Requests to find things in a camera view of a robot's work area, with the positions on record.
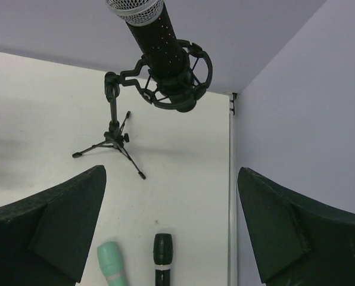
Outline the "mint green microphone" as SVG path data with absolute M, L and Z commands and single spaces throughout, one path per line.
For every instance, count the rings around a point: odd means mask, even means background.
M 109 286 L 128 286 L 120 247 L 107 241 L 97 247 L 99 268 Z

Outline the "black handheld microphone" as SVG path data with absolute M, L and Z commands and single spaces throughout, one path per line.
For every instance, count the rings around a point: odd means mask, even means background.
M 157 233 L 154 237 L 153 260 L 155 264 L 155 286 L 170 286 L 173 261 L 173 238 L 168 233 Z

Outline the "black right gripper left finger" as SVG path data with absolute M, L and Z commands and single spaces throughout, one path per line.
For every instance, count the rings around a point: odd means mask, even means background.
M 0 207 L 0 285 L 76 285 L 82 280 L 107 183 L 94 166 Z

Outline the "grey head black microphone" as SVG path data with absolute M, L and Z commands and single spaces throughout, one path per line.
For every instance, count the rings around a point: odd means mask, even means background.
M 164 1 L 107 1 L 126 22 L 155 80 L 183 73 L 187 56 L 179 46 Z

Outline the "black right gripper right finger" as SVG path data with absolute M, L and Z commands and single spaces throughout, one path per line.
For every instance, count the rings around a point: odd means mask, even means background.
M 242 167 L 238 192 L 265 285 L 355 285 L 355 214 Z

